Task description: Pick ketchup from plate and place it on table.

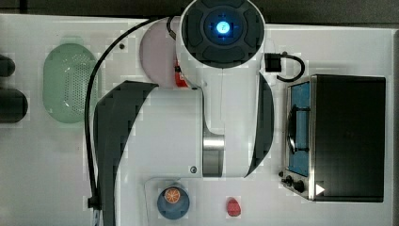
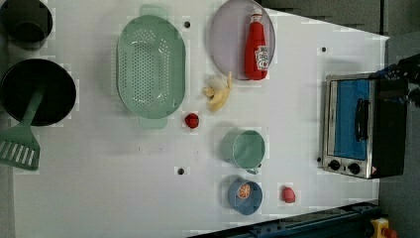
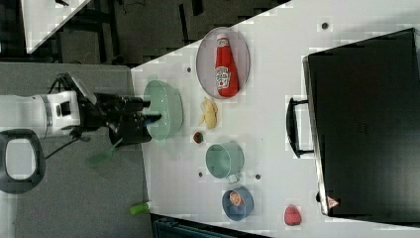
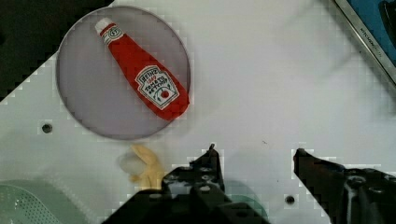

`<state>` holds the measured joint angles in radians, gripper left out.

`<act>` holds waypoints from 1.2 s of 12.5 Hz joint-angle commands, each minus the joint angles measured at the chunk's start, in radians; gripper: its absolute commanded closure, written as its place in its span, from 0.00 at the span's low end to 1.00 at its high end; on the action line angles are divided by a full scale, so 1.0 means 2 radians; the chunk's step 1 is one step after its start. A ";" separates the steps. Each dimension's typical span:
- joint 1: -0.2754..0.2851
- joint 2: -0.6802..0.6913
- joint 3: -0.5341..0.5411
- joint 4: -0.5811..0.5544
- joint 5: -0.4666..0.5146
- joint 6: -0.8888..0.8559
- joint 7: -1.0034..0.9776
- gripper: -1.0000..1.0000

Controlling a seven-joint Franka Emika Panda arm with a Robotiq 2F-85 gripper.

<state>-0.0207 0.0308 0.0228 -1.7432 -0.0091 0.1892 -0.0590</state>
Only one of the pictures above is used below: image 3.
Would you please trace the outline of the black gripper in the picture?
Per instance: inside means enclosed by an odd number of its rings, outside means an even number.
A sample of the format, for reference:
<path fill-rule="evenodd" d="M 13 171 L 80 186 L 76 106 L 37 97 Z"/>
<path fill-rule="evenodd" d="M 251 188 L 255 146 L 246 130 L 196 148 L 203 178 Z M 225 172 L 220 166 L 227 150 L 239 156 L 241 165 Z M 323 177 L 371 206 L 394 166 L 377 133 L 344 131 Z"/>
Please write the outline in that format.
<path fill-rule="evenodd" d="M 141 97 L 90 91 L 81 80 L 76 81 L 80 125 L 76 137 L 106 127 L 112 144 L 122 140 L 121 145 L 147 143 L 152 139 L 147 126 L 161 118 L 160 114 L 143 114 L 151 102 Z"/>

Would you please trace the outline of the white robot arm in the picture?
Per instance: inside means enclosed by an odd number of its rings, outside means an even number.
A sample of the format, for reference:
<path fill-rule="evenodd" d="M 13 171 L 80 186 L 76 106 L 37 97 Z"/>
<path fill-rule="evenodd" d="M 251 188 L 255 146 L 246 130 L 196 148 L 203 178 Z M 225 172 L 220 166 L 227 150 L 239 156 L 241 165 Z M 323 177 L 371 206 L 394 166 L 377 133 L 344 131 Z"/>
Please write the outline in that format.
<path fill-rule="evenodd" d="M 40 138 L 70 136 L 106 128 L 117 147 L 152 139 L 147 126 L 161 118 L 148 114 L 147 99 L 89 91 L 68 73 L 59 74 L 52 88 L 57 92 L 1 97 L 1 130 L 31 130 Z"/>

